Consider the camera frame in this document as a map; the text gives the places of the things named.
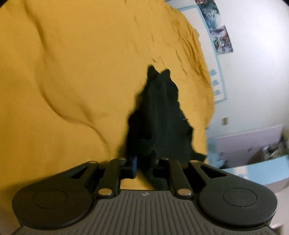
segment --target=yellow blanket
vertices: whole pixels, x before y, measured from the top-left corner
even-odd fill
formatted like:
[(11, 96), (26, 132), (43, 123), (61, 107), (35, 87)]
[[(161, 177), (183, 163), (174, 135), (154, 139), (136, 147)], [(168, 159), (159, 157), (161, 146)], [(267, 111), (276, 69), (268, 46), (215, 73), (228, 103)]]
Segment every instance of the yellow blanket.
[[(0, 203), (21, 187), (123, 154), (147, 67), (171, 70), (206, 152), (213, 112), (196, 31), (163, 0), (8, 0), (0, 8)], [(148, 189), (144, 179), (122, 188)]]

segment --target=black cloth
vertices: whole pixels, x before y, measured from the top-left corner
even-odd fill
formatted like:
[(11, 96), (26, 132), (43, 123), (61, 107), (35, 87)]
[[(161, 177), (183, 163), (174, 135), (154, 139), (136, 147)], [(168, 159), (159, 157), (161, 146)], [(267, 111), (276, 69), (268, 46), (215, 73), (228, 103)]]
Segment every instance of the black cloth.
[(138, 108), (128, 121), (126, 153), (138, 157), (139, 168), (148, 170), (160, 158), (183, 164), (205, 159), (192, 149), (193, 128), (179, 108), (178, 88), (170, 70), (158, 73), (150, 66), (147, 84), (138, 99)]

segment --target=round black pad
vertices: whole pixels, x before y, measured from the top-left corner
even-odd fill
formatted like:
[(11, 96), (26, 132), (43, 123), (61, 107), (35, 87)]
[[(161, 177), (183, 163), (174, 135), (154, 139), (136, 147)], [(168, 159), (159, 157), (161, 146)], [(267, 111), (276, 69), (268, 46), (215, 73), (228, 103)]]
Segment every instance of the round black pad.
[(257, 201), (257, 196), (255, 193), (244, 188), (231, 188), (224, 192), (224, 200), (238, 207), (251, 206)]
[(92, 205), (91, 195), (72, 181), (38, 182), (18, 191), (12, 207), (20, 224), (36, 229), (57, 229), (85, 216)]
[(199, 206), (224, 226), (255, 228), (271, 221), (277, 198), (265, 186), (230, 175), (209, 180), (200, 192)]

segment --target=metal rivet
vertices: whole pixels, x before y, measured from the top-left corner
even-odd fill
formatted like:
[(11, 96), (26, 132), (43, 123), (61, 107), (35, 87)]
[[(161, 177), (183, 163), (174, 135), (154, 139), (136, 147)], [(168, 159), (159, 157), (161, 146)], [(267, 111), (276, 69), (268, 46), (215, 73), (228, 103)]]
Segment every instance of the metal rivet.
[(187, 188), (181, 188), (178, 190), (178, 194), (181, 196), (190, 196), (192, 194), (192, 191)]
[(112, 190), (109, 188), (102, 188), (102, 189), (98, 190), (98, 194), (101, 196), (109, 196), (112, 194)]

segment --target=wall outlet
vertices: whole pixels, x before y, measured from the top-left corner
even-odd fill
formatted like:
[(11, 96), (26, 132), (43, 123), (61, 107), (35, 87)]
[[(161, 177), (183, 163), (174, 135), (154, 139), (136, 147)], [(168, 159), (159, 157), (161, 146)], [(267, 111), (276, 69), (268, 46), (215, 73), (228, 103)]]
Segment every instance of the wall outlet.
[(228, 125), (228, 117), (222, 118), (222, 126)]

